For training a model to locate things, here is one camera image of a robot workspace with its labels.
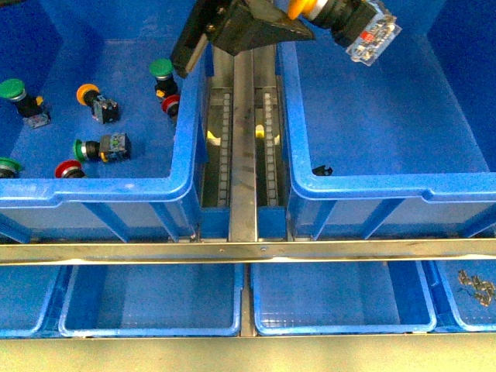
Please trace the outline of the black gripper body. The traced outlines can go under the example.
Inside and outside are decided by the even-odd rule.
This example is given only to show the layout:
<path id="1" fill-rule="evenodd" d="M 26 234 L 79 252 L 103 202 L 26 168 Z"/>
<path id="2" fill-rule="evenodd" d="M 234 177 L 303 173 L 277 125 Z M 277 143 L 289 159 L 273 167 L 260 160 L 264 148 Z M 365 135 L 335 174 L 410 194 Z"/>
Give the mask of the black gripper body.
<path id="1" fill-rule="evenodd" d="M 170 59 L 186 78 L 208 44 L 231 56 L 277 43 L 314 40 L 300 20 L 292 20 L 269 1 L 197 1 Z"/>

